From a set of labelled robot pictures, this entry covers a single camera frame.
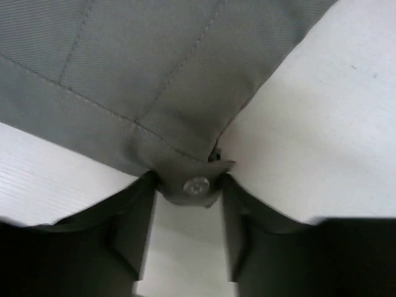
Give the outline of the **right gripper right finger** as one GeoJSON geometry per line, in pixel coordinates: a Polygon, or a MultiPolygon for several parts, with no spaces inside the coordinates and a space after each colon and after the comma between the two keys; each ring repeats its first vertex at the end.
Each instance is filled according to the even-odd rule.
{"type": "Polygon", "coordinates": [[[395,220],[297,222],[218,180],[230,280],[239,296],[394,296],[395,220]]]}

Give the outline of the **grey pleated skirt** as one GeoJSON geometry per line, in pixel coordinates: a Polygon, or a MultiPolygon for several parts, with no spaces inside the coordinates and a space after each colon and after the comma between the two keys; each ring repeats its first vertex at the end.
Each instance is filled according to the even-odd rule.
{"type": "Polygon", "coordinates": [[[2,1],[1,122],[210,206],[220,136],[332,1],[2,1]]]}

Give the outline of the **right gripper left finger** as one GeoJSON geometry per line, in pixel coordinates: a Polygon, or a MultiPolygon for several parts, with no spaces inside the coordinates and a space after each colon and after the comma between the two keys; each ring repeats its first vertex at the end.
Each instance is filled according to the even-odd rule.
{"type": "Polygon", "coordinates": [[[1,219],[2,296],[132,296],[145,259],[158,184],[127,188],[53,225],[1,219]]]}

